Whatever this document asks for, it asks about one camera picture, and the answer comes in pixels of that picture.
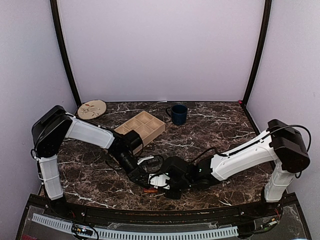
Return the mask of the purple striped sock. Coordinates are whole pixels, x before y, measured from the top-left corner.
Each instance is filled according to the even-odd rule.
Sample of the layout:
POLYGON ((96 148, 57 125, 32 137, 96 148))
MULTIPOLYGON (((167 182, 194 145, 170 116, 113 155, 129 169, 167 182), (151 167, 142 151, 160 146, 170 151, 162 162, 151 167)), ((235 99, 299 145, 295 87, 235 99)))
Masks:
POLYGON ((143 189, 143 192, 144 192, 144 193, 157 193, 158 190, 155 189, 155 188, 149 188, 149 189, 144 188, 144 189, 143 189))

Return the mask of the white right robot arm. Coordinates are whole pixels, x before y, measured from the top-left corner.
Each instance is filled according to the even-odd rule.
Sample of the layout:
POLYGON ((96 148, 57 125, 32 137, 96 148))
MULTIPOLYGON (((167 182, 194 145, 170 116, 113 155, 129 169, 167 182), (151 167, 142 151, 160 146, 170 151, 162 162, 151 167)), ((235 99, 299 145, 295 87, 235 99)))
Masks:
POLYGON ((216 152, 193 162, 180 157, 167 158, 158 173, 150 174, 148 182, 166 190, 170 199, 179 199, 185 189, 205 190, 229 177, 257 165, 274 162, 274 171, 262 191, 266 203, 277 203, 296 174, 310 165, 309 144, 305 144, 298 129, 273 119, 266 130, 252 140, 224 153, 216 152))

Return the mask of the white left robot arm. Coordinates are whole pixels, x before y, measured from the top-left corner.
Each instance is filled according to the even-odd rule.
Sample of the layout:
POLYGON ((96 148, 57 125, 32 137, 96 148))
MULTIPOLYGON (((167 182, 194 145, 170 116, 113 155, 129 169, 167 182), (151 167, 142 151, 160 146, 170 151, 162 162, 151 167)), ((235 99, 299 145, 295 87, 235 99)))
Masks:
POLYGON ((31 127, 38 177, 45 195, 51 200, 63 198, 72 185, 98 186, 107 171, 119 170, 125 180, 149 189, 147 170, 138 166, 138 158, 150 154, 137 148, 138 133, 144 137, 153 129, 131 121, 120 132, 103 126, 101 119, 85 121, 56 105, 31 127))

